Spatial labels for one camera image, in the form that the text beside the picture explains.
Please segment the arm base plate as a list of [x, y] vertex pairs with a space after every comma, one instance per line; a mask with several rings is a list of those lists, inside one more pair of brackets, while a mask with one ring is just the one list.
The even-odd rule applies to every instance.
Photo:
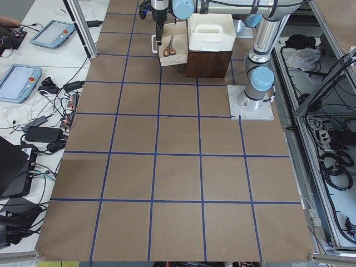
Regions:
[[232, 120], [272, 121], [274, 119], [268, 93], [261, 100], [251, 100], [245, 95], [244, 85], [227, 85], [230, 118]]
[[250, 27], [247, 27], [245, 23], [240, 19], [233, 19], [234, 28], [236, 32], [236, 38], [239, 39], [252, 39], [253, 32]]

